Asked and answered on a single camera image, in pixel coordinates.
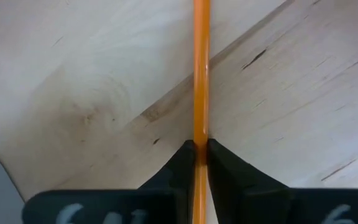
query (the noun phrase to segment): plastic rod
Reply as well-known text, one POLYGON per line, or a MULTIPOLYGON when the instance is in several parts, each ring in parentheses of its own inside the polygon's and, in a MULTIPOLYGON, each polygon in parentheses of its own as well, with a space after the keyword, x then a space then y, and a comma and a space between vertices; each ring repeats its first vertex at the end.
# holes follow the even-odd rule
POLYGON ((210 1, 194 0, 194 142, 197 147, 193 224, 206 223, 210 1))

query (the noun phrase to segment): plywood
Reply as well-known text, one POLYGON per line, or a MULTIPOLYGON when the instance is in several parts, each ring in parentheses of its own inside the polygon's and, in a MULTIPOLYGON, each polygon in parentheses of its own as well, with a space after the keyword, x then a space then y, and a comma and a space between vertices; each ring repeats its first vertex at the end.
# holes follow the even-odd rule
MULTIPOLYGON (((213 1, 211 56, 283 2, 213 1)), ((35 100, 120 130, 191 73, 192 33, 192 0, 0 0, 0 131, 35 100)))
MULTIPOLYGON (((285 184, 324 186, 358 160, 358 2, 294 2, 216 65, 211 89, 212 137, 285 184), (300 20, 260 39, 290 17, 300 20)), ((182 83, 57 187, 142 183, 191 138, 191 97, 182 83)))
POLYGON ((332 171, 323 182, 328 187, 358 188, 358 157, 332 171))

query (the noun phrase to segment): white number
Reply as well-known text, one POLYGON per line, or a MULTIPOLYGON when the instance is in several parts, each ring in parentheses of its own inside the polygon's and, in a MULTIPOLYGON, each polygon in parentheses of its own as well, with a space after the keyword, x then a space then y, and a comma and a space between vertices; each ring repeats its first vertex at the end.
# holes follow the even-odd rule
MULTIPOLYGON (((73 224, 71 223, 71 218, 83 207, 84 206, 78 203, 67 205, 59 212, 56 218, 56 224, 73 224)), ((147 212, 145 210, 135 210, 132 212, 131 224, 143 224, 145 223, 146 217, 147 212)), ((116 212, 110 212, 106 215, 106 218, 104 218, 103 224, 122 224, 122 215, 116 212)))
POLYGON ((332 210, 321 224, 354 224, 350 219, 338 219, 343 213, 351 209, 350 205, 339 205, 332 210))
POLYGON ((56 224, 71 224, 71 218, 83 207, 84 206, 78 203, 67 205, 59 212, 59 215, 56 218, 56 224))

